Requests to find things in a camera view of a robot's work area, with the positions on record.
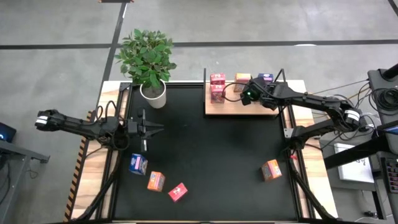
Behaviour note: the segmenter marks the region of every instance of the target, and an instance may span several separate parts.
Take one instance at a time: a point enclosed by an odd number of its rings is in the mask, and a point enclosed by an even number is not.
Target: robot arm
[[[286,82],[266,84],[259,77],[249,80],[241,93],[243,105],[252,101],[272,110],[278,106],[297,105],[325,111],[330,119],[309,127],[297,126],[287,133],[291,140],[298,140],[304,145],[308,138],[329,133],[330,131],[352,132],[359,128],[361,111],[354,108],[347,100],[337,100],[325,96],[298,93],[288,87]]]
[[[128,119],[121,121],[114,116],[100,118],[95,122],[83,121],[59,113],[57,110],[39,111],[35,122],[36,129],[41,131],[66,131],[84,136],[89,140],[97,140],[101,146],[123,150],[129,146],[129,138],[141,137],[141,150],[146,151],[146,141],[163,129],[153,131],[149,127],[163,127],[161,124],[146,120],[145,110],[139,113],[138,122]]]

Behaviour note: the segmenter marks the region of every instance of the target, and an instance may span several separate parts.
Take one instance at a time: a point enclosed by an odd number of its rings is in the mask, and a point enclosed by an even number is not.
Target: wooden table frame
[[[127,93],[129,90],[125,89],[122,92],[124,93],[121,97],[119,95],[119,89],[121,87],[121,83],[119,81],[107,81],[103,83],[103,87],[101,90],[101,95],[99,98],[98,106],[101,105],[105,108],[107,102],[109,100],[120,101],[120,115],[124,117],[126,112],[127,105]],[[303,80],[288,80],[289,87],[291,87],[294,91],[297,92],[305,92],[305,85]],[[309,126],[314,124],[312,112],[308,108],[302,108],[299,106],[291,107],[290,112],[293,111],[294,120],[296,125]],[[109,108],[109,114],[114,114],[115,109],[113,107]],[[93,113],[89,113],[88,119],[93,120]],[[293,122],[289,116],[289,109],[286,108],[284,110],[284,118],[287,127],[292,127]],[[314,139],[308,140],[308,143],[319,146],[319,142]],[[78,153],[78,159],[75,166],[75,171],[72,178],[72,184],[70,188],[70,193],[67,201],[67,209],[65,211],[65,217],[63,221],[67,222],[71,218],[79,217],[87,208],[87,206],[92,202],[95,198],[96,194],[99,192],[101,185],[104,179],[105,171],[105,161],[107,158],[109,161],[109,172],[112,171],[115,163],[116,163],[116,154],[117,152],[111,152],[107,149],[101,149],[95,154],[92,154],[90,157],[85,158],[87,153],[90,153],[100,145],[96,141],[87,141],[85,138],[82,138],[80,144],[80,150]],[[305,148],[301,151],[302,158],[304,163],[299,164],[298,161],[295,161],[296,168],[298,170],[305,169],[308,184],[311,188],[313,194],[317,197],[319,202],[325,207],[325,209],[333,215],[337,217],[337,211],[335,207],[335,203],[333,200],[333,195],[331,192],[328,176],[326,173],[325,164],[323,163],[322,152],[318,149],[305,146]],[[101,209],[101,216],[103,218],[108,217],[110,214],[109,205],[111,192],[113,191],[113,186],[109,188],[106,193],[106,196],[103,200],[103,205]],[[311,210],[308,210],[307,202],[308,200],[305,198],[305,195],[301,188],[298,186],[298,195],[300,198],[301,210],[303,217],[310,217]],[[100,213],[96,211],[96,213],[92,216],[92,218],[99,218]]]

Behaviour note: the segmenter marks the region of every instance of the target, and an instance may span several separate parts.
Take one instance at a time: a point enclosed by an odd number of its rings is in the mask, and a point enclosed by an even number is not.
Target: green leaves
[[[140,54],[143,54],[145,52],[147,52],[147,48],[146,47],[141,48],[140,51],[139,51]]]
[[[154,63],[159,63],[160,60],[162,60],[162,55],[161,55],[161,54],[157,54],[157,55],[156,55],[156,58],[155,58],[155,60],[154,60]]]
[[[122,66],[120,66],[120,72],[125,74],[128,71],[128,67],[125,64],[122,64]]]
[[[148,53],[148,62],[149,62],[149,63],[154,62],[154,61],[155,61],[155,58],[156,58],[156,52],[155,52],[154,50],[151,50],[151,51]]]
[[[160,80],[169,81],[169,70],[177,67],[169,61],[172,47],[173,40],[161,31],[134,29],[123,38],[122,49],[114,58],[122,62],[121,73],[128,73],[134,83],[160,88]]]
[[[136,37],[142,37],[142,33],[141,33],[141,31],[139,29],[134,29],[134,35]]]
[[[135,57],[134,60],[136,61],[136,65],[142,65],[142,60],[138,57]]]
[[[162,51],[164,51],[164,49],[166,49],[166,45],[163,45],[163,44],[160,44],[154,48],[154,50],[157,52],[162,52]]]
[[[175,63],[170,63],[167,65],[167,69],[171,70],[171,69],[175,69],[177,68],[177,65]]]
[[[170,74],[165,73],[165,72],[161,72],[161,73],[160,73],[160,78],[161,78],[163,81],[168,82],[168,81],[169,81],[169,78],[170,78]]]
[[[149,80],[152,83],[153,87],[160,88],[160,81],[157,79],[155,71],[149,72]]]

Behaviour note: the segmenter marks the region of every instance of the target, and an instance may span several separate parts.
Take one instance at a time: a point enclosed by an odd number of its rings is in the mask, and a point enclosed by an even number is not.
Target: potted plant
[[[169,62],[172,53],[172,39],[166,35],[148,30],[134,29],[134,36],[123,38],[122,49],[115,55],[122,62],[120,71],[124,76],[128,73],[134,84],[141,85],[141,95],[154,108],[166,104],[166,84],[169,81],[169,70],[177,65]]]

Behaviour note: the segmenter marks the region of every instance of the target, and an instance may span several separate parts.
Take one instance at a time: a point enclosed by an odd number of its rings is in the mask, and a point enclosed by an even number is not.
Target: cardboard box
[[[224,73],[210,74],[210,85],[225,85],[225,74]]]
[[[211,103],[224,103],[224,90],[225,85],[210,85]]]
[[[265,181],[273,180],[282,175],[276,159],[266,162],[264,165],[262,165],[261,170]]]
[[[173,190],[169,192],[170,197],[174,202],[180,200],[180,198],[188,192],[187,188],[183,183],[178,184]]]
[[[149,182],[148,182],[148,189],[154,190],[157,192],[161,192],[163,189],[165,177],[161,172],[152,171],[150,173]]]
[[[134,174],[145,175],[148,161],[140,154],[132,154],[129,170]]]
[[[235,82],[246,84],[251,79],[251,75],[248,73],[237,73],[235,75]],[[234,91],[241,92],[243,91],[244,85],[235,84]]]
[[[272,83],[274,81],[274,75],[273,74],[268,74],[268,73],[259,73],[257,77],[262,77],[264,81],[266,81],[266,84]]]

